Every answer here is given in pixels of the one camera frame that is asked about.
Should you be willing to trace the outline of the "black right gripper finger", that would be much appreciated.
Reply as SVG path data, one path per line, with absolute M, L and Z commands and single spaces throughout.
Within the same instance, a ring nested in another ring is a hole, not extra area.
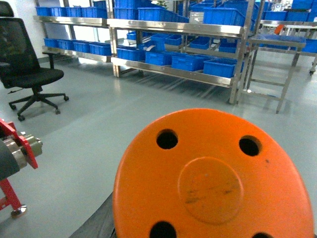
M 70 238 L 115 238 L 112 193 L 96 212 Z

